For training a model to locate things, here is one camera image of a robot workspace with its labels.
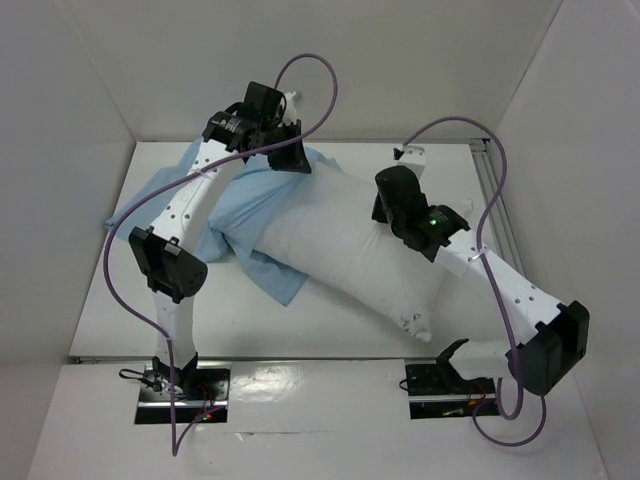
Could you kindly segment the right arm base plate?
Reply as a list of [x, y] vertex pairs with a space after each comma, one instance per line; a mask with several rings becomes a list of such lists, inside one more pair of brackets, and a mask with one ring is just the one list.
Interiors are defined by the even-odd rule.
[[471, 417], [477, 406], [479, 416], [499, 415], [493, 380], [463, 380], [452, 367], [433, 359], [406, 362], [398, 387], [408, 395], [412, 420]]

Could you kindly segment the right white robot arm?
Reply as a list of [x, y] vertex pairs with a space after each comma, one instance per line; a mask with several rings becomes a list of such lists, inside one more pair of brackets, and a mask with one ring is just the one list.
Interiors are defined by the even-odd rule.
[[590, 314], [538, 289], [490, 248], [457, 212], [431, 205], [404, 165], [380, 171], [372, 217], [431, 263], [445, 268], [507, 315], [505, 341], [461, 339], [437, 358], [436, 379], [448, 392], [471, 380], [512, 376], [529, 393], [547, 395], [584, 357]]

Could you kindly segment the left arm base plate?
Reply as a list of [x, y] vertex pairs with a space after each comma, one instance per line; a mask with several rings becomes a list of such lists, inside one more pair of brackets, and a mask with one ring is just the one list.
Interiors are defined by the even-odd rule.
[[[136, 425], [169, 425], [170, 389], [163, 377], [156, 375], [150, 364], [141, 371], [124, 369], [124, 378], [135, 379], [140, 384], [134, 423]], [[185, 387], [175, 389], [176, 423], [187, 425], [198, 415], [200, 423], [226, 423], [231, 380], [231, 365], [219, 362], [200, 362], [194, 379]]]

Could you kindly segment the white pillow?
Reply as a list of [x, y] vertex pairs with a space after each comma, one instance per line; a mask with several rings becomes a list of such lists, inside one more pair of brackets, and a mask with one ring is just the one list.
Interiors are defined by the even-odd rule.
[[445, 276], [371, 217], [376, 187], [320, 165], [319, 180], [285, 201], [256, 250], [340, 290], [428, 342]]

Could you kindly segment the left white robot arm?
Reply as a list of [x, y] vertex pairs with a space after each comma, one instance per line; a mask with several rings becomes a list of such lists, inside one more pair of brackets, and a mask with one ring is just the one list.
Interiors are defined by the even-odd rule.
[[197, 387], [198, 354], [193, 340], [193, 307], [208, 268], [195, 256], [201, 232], [223, 189], [238, 174], [246, 152], [266, 145], [277, 171], [308, 174], [311, 167], [298, 135], [300, 93], [283, 93], [252, 82], [242, 101], [214, 114], [189, 169], [194, 180], [177, 189], [148, 227], [134, 227], [128, 241], [153, 293], [157, 322], [163, 329], [152, 368], [163, 389], [176, 399]]

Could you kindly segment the blue green pillowcase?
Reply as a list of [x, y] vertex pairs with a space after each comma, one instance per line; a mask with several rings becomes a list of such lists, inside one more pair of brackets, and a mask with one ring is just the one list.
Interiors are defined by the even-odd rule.
[[[112, 230], [122, 215], [154, 190], [186, 176], [198, 157], [202, 138], [194, 140], [175, 166], [157, 170], [145, 186], [114, 215], [104, 222]], [[344, 173], [338, 162], [320, 152], [305, 147], [305, 154], [314, 170], [323, 165]], [[228, 184], [203, 227], [194, 255], [204, 263], [223, 259], [229, 248], [233, 250], [244, 273], [266, 294], [283, 306], [288, 306], [305, 283], [308, 275], [282, 264], [256, 250], [257, 241], [273, 221], [277, 210], [294, 193], [319, 174], [306, 175], [273, 171], [266, 156], [251, 157], [241, 172]], [[176, 189], [164, 192], [145, 203], [129, 216], [117, 231], [117, 238], [128, 240], [133, 227], [146, 227], [160, 215], [172, 199]]]

